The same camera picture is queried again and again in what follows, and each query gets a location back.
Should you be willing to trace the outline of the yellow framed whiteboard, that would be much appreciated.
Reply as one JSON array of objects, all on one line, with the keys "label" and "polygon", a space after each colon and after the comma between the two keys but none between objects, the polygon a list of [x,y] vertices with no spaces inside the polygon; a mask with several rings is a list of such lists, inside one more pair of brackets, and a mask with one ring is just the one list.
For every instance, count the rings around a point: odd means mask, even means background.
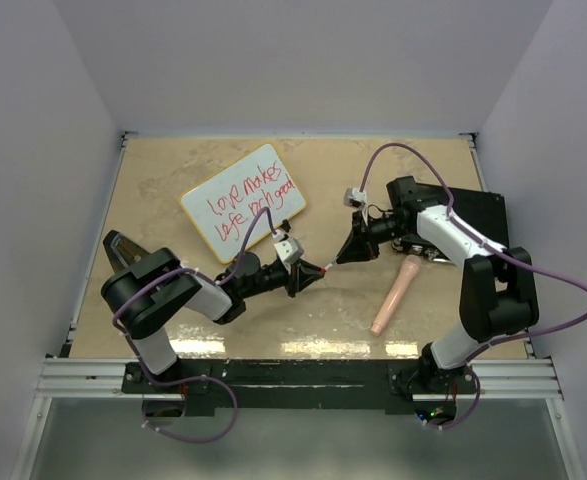
[{"label": "yellow framed whiteboard", "polygon": [[242,241],[248,246],[270,234],[263,218],[248,233],[259,210],[271,211],[279,226],[307,205],[291,173],[275,147],[266,143],[232,163],[206,181],[187,191],[180,199],[182,208],[217,260],[229,263]]}]

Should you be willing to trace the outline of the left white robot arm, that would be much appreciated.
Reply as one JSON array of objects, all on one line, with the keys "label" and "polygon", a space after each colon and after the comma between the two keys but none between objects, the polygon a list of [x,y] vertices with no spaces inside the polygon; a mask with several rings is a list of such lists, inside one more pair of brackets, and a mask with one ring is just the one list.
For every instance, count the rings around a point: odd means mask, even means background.
[{"label": "left white robot arm", "polygon": [[114,325],[145,365],[146,382],[158,392],[169,392],[179,383],[180,368],[165,324],[178,310],[187,308],[225,325],[246,311],[248,298],[276,289],[293,298],[325,273],[301,258],[291,264],[279,258],[262,264],[256,254],[246,252],[210,280],[180,266],[170,249],[161,248],[114,274],[101,295],[114,314]]}]

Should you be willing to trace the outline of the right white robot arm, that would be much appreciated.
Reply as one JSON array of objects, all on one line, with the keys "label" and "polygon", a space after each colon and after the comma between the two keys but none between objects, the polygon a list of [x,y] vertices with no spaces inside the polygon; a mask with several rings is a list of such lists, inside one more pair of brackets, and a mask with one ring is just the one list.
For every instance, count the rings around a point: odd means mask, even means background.
[{"label": "right white robot arm", "polygon": [[427,344],[414,367],[398,372],[392,390],[406,400],[415,387],[439,393],[463,376],[473,354],[503,335],[514,335],[539,320],[531,257],[509,249],[464,221],[453,209],[446,187],[398,177],[386,186],[390,210],[374,218],[365,191],[349,188],[345,205],[354,208],[351,231],[337,254],[339,264],[367,262],[385,242],[417,235],[462,271],[459,322]]}]

